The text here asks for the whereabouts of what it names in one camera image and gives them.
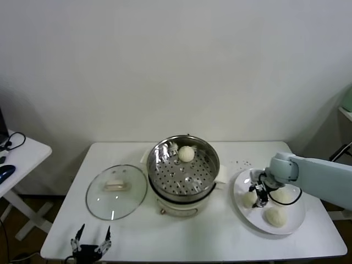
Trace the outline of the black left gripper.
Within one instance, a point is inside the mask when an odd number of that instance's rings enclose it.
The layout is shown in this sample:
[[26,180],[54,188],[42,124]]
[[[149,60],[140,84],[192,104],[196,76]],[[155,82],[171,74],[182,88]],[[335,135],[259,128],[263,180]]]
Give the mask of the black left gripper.
[[95,263],[102,258],[102,252],[107,252],[112,245],[111,242],[111,231],[110,226],[107,229],[105,240],[103,243],[98,245],[81,245],[80,238],[82,236],[85,224],[81,226],[75,235],[74,239],[71,239],[70,244],[72,248],[73,258],[75,258],[78,264],[91,264]]

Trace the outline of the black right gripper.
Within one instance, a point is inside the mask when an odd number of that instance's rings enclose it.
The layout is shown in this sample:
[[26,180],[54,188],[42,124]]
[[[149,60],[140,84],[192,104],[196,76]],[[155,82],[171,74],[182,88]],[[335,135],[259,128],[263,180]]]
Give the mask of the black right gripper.
[[253,208],[264,208],[268,203],[268,194],[276,190],[276,181],[272,177],[261,175],[258,182],[263,186],[251,184],[249,192],[256,191],[257,199],[253,204]]

